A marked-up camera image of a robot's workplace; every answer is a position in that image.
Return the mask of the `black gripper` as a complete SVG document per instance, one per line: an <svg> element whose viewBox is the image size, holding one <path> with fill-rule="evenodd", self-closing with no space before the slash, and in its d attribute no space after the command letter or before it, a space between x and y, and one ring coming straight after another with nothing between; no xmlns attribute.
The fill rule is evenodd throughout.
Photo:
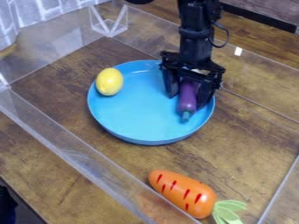
<svg viewBox="0 0 299 224"><path fill-rule="evenodd" d="M178 52L161 51L160 69L162 84L169 98L178 92L180 78L199 84L196 93L196 109L201 109L211 101L215 91L220 88L225 68L211 59L213 45L213 28L203 31L178 28Z"/></svg>

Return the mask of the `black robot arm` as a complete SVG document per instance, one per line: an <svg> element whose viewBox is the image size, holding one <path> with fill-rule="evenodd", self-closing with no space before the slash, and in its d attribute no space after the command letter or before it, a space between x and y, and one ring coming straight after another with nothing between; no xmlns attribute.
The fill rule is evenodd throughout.
<svg viewBox="0 0 299 224"><path fill-rule="evenodd" d="M164 89L170 98L178 95L177 110L193 113L201 109L220 88L225 68L211 59L213 27L228 30L217 23L219 0L177 0L180 47L178 52L162 51L160 69Z"/></svg>

